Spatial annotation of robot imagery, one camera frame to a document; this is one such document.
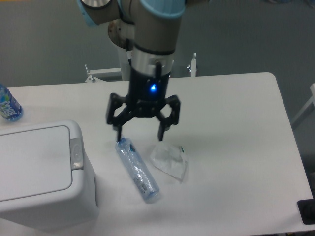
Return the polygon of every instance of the clear plastic bag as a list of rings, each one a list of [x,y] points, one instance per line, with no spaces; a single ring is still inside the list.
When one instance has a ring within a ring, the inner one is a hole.
[[[151,153],[150,160],[158,169],[183,180],[188,157],[182,146],[175,147],[165,142],[159,142]]]

